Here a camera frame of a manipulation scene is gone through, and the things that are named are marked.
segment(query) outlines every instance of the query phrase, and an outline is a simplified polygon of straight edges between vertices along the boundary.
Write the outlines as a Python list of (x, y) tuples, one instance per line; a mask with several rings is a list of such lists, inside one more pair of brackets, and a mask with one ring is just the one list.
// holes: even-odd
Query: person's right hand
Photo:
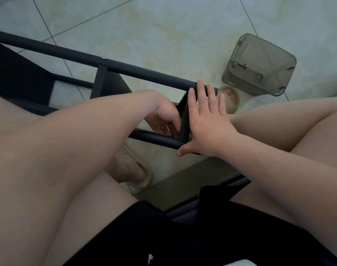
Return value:
[(220, 156), (224, 148), (229, 145), (226, 142), (241, 136), (226, 114), (224, 94), (219, 96), (218, 104), (212, 85), (207, 85), (207, 92), (208, 97), (203, 81), (199, 80), (197, 82), (198, 109), (194, 89), (190, 88), (188, 91), (189, 125), (193, 139), (178, 149), (179, 157), (188, 153)]

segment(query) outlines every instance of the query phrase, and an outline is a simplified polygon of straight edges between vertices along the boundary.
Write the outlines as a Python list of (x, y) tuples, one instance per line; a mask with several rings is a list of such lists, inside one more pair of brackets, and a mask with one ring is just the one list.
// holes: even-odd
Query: hand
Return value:
[(159, 107), (145, 117), (145, 121), (155, 133), (173, 135), (178, 138), (181, 129), (181, 118), (173, 102), (161, 93)]
[(225, 109), (225, 97), (219, 96), (219, 104), (216, 101), (214, 87), (207, 85), (208, 97), (205, 94), (202, 80), (197, 82), (198, 103), (195, 91), (188, 91), (189, 125), (193, 139), (181, 146), (177, 156), (188, 153), (199, 153), (204, 156), (220, 156), (224, 149), (224, 142), (234, 140), (239, 134), (229, 121)]

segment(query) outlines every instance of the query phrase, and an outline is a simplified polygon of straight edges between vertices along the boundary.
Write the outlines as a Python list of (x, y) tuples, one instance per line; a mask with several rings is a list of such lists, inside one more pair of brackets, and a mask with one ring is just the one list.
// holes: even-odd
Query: person's right arm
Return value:
[(193, 140), (178, 156), (217, 156), (284, 206), (302, 226), (337, 256), (337, 168), (285, 152), (239, 134), (225, 112), (224, 97), (216, 102), (212, 86), (207, 99), (201, 81), (188, 103)]

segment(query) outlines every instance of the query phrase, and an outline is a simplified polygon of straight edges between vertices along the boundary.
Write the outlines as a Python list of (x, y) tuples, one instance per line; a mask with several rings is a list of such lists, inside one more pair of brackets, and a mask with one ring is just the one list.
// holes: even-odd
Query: beige slipper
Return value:
[(230, 86), (225, 86), (218, 89), (218, 94), (216, 95), (217, 99), (219, 99), (220, 94), (223, 93), (224, 90), (230, 90), (235, 97), (235, 103), (233, 103), (229, 96), (224, 92), (226, 113), (235, 114), (240, 105), (240, 96), (237, 93), (236, 89)]
[(150, 166), (144, 160), (142, 160), (137, 154), (135, 154), (135, 152), (126, 144), (123, 144), (122, 147), (118, 150), (116, 157), (122, 154), (128, 154), (133, 159), (135, 159), (140, 168), (143, 169), (143, 171), (145, 172), (145, 178), (141, 183), (133, 184), (131, 182), (127, 182), (127, 184), (137, 189), (143, 189), (148, 187), (153, 182), (153, 172), (150, 170)]

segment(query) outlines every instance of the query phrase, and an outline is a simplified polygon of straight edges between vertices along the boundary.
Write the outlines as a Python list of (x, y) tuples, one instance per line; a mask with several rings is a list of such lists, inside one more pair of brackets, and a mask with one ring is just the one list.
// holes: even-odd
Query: forearm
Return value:
[(13, 164), (14, 175), (37, 172), (54, 183), (66, 182), (77, 192), (156, 109), (158, 94), (149, 90), (107, 96), (52, 113), (1, 138), (1, 153), (12, 153), (12, 158), (1, 155), (1, 159)]
[(283, 205), (337, 254), (337, 168), (241, 135), (221, 158)]

